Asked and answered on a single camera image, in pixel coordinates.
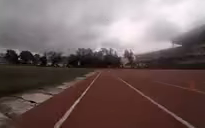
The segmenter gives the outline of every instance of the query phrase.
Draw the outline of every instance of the tree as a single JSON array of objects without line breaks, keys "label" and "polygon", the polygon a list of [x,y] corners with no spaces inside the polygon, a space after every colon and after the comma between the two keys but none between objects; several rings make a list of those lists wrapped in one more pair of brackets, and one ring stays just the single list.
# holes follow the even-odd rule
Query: tree
[{"label": "tree", "polygon": [[99,51],[93,51],[79,48],[76,54],[68,57],[68,64],[80,67],[119,67],[120,57],[113,49],[101,48]]},{"label": "tree", "polygon": [[5,55],[5,59],[12,63],[12,64],[17,64],[19,61],[18,61],[18,55],[17,53],[14,51],[14,50],[7,50],[6,52],[6,55]]},{"label": "tree", "polygon": [[22,51],[20,53],[20,59],[23,61],[23,63],[28,64],[34,61],[34,56],[30,51]]},{"label": "tree", "polygon": [[40,55],[39,54],[35,54],[34,55],[34,64],[38,65],[40,63]]},{"label": "tree", "polygon": [[62,61],[62,53],[50,51],[46,53],[48,59],[51,61],[51,66],[58,66]]},{"label": "tree", "polygon": [[134,54],[131,50],[125,50],[124,57],[128,59],[128,63],[133,66],[134,64]]},{"label": "tree", "polygon": [[40,62],[41,62],[41,66],[47,66],[47,63],[48,63],[48,61],[47,61],[47,57],[44,55],[44,56],[42,56],[41,58],[40,58]]}]

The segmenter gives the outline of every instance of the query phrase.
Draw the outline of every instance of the grandstand roof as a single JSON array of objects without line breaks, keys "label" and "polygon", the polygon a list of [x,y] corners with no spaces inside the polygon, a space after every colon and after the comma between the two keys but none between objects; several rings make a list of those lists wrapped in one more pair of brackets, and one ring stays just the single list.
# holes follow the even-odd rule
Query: grandstand roof
[{"label": "grandstand roof", "polygon": [[189,32],[174,38],[173,43],[180,45],[191,45],[195,43],[205,43],[205,24]]},{"label": "grandstand roof", "polygon": [[159,51],[155,51],[155,52],[139,54],[139,55],[136,55],[136,60],[138,60],[138,61],[150,61],[150,60],[156,60],[159,58],[180,57],[184,53],[185,52],[184,52],[183,47],[175,47],[175,48],[169,48],[169,49],[159,50]]}]

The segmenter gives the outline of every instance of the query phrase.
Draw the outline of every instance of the grass field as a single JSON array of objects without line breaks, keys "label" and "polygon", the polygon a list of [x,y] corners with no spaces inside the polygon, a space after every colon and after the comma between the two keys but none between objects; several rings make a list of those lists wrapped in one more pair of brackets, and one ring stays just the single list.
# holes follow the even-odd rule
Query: grass field
[{"label": "grass field", "polygon": [[0,96],[59,85],[92,69],[0,65]]}]

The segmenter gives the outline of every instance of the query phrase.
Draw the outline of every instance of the cloudy sky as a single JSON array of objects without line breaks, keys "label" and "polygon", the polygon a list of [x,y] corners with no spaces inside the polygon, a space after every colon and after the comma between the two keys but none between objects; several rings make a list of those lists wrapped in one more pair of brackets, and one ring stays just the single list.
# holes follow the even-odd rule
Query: cloudy sky
[{"label": "cloudy sky", "polygon": [[142,53],[203,23],[205,0],[0,0],[0,49]]}]

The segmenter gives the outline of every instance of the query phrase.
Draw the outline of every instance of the running track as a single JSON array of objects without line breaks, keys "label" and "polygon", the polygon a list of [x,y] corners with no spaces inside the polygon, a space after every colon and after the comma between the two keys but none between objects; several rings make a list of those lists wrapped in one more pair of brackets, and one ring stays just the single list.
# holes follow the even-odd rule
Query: running track
[{"label": "running track", "polygon": [[205,71],[103,70],[14,122],[17,128],[205,128]]}]

